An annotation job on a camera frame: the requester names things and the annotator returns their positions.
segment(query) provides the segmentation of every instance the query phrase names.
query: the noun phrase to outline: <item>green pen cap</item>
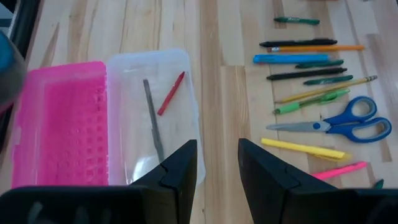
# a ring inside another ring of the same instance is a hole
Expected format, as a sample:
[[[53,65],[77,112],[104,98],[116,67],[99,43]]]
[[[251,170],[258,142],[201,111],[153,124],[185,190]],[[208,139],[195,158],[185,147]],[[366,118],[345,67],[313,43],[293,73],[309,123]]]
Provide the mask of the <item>green pen cap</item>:
[[[310,25],[318,25],[320,23],[319,19],[301,19],[297,17],[276,17],[274,18],[276,22],[294,22],[294,23],[305,23]]]
[[[285,114],[300,109],[300,103],[291,103],[274,110],[274,114]]]
[[[336,90],[330,93],[326,93],[319,99],[320,104],[331,103],[337,100],[338,98],[342,97],[346,93],[349,93],[349,89]]]
[[[384,180],[381,179],[381,180],[377,181],[377,182],[373,185],[373,188],[374,188],[374,189],[382,189],[382,188],[383,188],[383,185],[384,185]]]
[[[328,62],[312,62],[312,63],[301,63],[296,65],[295,68],[314,68],[314,67],[327,67],[342,65],[344,60],[333,60]]]

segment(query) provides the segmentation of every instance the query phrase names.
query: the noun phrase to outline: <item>pen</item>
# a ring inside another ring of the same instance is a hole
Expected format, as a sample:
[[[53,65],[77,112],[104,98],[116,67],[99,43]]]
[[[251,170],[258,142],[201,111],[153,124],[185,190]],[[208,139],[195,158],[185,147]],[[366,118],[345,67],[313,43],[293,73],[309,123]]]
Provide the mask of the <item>pen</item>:
[[[363,45],[330,45],[330,46],[303,46],[303,47],[269,47],[268,52],[329,52],[337,50],[363,50]]]
[[[342,97],[344,94],[349,93],[349,89],[343,89],[343,90],[336,90],[330,93],[326,93],[322,96],[317,96],[305,101],[301,102],[295,102],[288,104],[286,106],[281,106],[280,108],[277,108],[276,110],[273,111],[274,114],[285,114],[289,112],[293,112],[296,110],[299,110],[300,108],[303,108],[305,106],[310,106],[315,103],[320,103],[320,104],[327,104],[334,102],[338,98]]]
[[[336,66],[342,65],[344,60],[334,60],[328,62],[312,62],[312,63],[301,63],[296,65],[295,68],[314,68],[314,67],[327,67],[327,66]]]
[[[377,79],[377,75],[373,75],[371,77],[366,77],[366,78],[360,78],[360,79],[357,79],[357,80],[351,80],[351,81],[339,83],[339,84],[336,84],[336,85],[333,85],[333,86],[324,87],[324,88],[317,89],[317,90],[312,90],[312,91],[306,91],[304,93],[300,93],[300,94],[297,94],[297,95],[294,95],[294,96],[286,97],[286,98],[284,98],[282,100],[276,101],[276,103],[288,103],[288,102],[291,102],[291,101],[294,101],[294,100],[299,100],[299,99],[302,99],[302,98],[305,98],[305,97],[315,96],[317,94],[326,93],[326,92],[329,92],[329,91],[339,90],[339,89],[346,88],[346,87],[349,87],[349,86],[359,85],[359,84],[362,84],[362,83],[370,82],[370,81],[373,81],[375,79]]]
[[[309,154],[316,155],[323,159],[333,160],[333,161],[344,161],[351,158],[351,155],[346,152],[341,152],[332,149],[326,149],[316,146],[306,146],[301,144],[294,144],[290,142],[278,141],[273,139],[261,138],[261,144],[266,146],[280,147],[283,149],[290,149],[299,152],[306,152]]]
[[[253,63],[309,63],[309,62],[327,62],[331,57],[327,54],[310,54],[310,55],[272,55],[259,54],[253,57]]]
[[[324,172],[319,172],[316,174],[312,174],[314,177],[320,179],[320,180],[325,180],[325,179],[329,179],[332,177],[337,177],[341,174],[347,174],[349,172],[354,172],[360,169],[365,168],[368,165],[367,162],[364,161],[360,161],[348,166],[344,166],[344,167],[340,167],[337,169],[333,169],[333,170],[328,170],[328,171],[324,171]]]
[[[268,80],[285,80],[289,78],[302,78],[302,77],[312,77],[315,75],[331,75],[339,74],[347,71],[347,68],[324,68],[319,70],[305,71],[305,72],[290,72],[270,75],[267,77]]]
[[[342,77],[332,77],[332,78],[320,78],[316,80],[309,80],[304,82],[304,85],[324,85],[324,84],[332,84],[332,83],[339,83],[348,80],[352,80],[354,76],[352,75],[345,75]]]
[[[319,19],[302,19],[298,17],[276,17],[274,18],[276,22],[293,22],[293,23],[304,23],[310,25],[318,25],[320,23]]]
[[[312,40],[278,40],[260,43],[261,47],[288,47],[288,46],[305,46],[305,45],[333,45],[337,44],[337,40],[328,38],[317,38]]]

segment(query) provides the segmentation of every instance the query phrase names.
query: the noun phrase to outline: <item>metal nail file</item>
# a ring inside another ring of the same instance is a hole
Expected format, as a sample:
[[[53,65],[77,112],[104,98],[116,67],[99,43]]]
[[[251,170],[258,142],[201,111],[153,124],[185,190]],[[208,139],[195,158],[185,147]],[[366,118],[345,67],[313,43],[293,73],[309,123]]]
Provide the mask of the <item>metal nail file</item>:
[[[157,157],[159,158],[159,162],[162,162],[164,160],[164,150],[162,140],[160,139],[159,127],[157,125],[154,102],[152,101],[152,94],[150,93],[148,79],[144,79],[143,82],[148,102],[150,121],[152,122],[152,137],[154,138],[154,145],[157,151]]]

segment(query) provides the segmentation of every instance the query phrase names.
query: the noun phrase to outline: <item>clear plastic lid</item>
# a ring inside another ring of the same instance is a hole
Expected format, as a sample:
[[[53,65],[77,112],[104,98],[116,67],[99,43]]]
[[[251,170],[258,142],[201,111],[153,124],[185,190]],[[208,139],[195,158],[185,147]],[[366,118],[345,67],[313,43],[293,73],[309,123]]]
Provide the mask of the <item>clear plastic lid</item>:
[[[120,151],[109,155],[109,184],[131,184],[159,165],[143,81],[149,82],[157,112],[182,72],[185,76],[180,86],[156,120],[165,158],[188,140],[198,141],[200,184],[206,171],[188,54],[180,49],[119,54],[107,62],[106,69],[109,151]]]

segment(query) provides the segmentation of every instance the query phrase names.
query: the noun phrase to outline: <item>yellow pencil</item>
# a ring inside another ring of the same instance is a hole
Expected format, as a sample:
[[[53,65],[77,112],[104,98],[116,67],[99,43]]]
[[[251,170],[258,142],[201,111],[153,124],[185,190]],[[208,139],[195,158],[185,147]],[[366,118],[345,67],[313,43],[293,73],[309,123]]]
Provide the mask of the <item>yellow pencil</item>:
[[[268,52],[329,52],[337,50],[363,50],[363,45],[269,47]]]
[[[371,77],[366,77],[366,78],[360,78],[358,80],[344,82],[344,83],[332,85],[332,86],[329,86],[329,87],[324,87],[324,88],[321,88],[321,89],[307,91],[305,93],[300,93],[300,94],[297,94],[297,95],[294,95],[294,96],[286,97],[284,99],[276,101],[275,103],[288,103],[288,102],[291,102],[291,101],[294,101],[294,100],[299,100],[299,99],[306,98],[306,97],[309,97],[309,96],[314,96],[314,95],[326,93],[326,92],[329,92],[329,91],[334,91],[334,90],[338,90],[338,89],[341,89],[341,88],[347,88],[349,86],[359,85],[359,84],[362,84],[362,83],[370,82],[370,81],[373,81],[375,79],[377,79],[377,75],[373,75]]]
[[[326,149],[322,147],[316,147],[316,146],[306,146],[306,145],[301,145],[301,144],[294,144],[290,142],[284,142],[284,141],[278,141],[278,140],[273,140],[273,139],[266,139],[266,138],[261,138],[261,144],[264,144],[266,146],[273,146],[273,147],[280,147],[283,149],[291,149],[295,151],[300,151],[300,152],[306,152],[309,154],[313,154],[315,156],[320,156],[325,159],[334,159],[334,160],[347,160],[351,158],[351,155],[346,153],[346,152],[341,152],[337,150],[332,150],[332,149]]]

